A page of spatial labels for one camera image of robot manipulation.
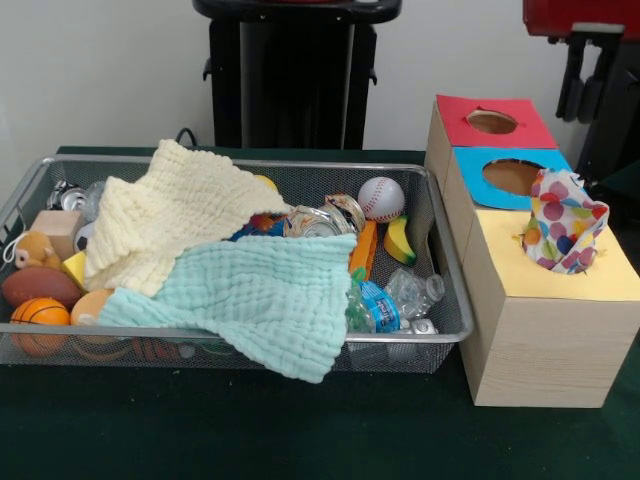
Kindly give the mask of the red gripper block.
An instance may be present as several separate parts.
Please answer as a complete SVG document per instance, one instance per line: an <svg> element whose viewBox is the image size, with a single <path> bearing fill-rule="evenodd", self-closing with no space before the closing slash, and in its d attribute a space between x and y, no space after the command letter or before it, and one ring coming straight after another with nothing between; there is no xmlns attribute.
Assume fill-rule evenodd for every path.
<svg viewBox="0 0 640 480"><path fill-rule="evenodd" d="M621 34L639 40L639 2L636 0L524 0L523 22L531 36L566 38L571 33ZM565 73L556 117L591 123L597 116L618 45L602 44L593 74L584 84L581 71L585 41L568 41Z"/></svg>

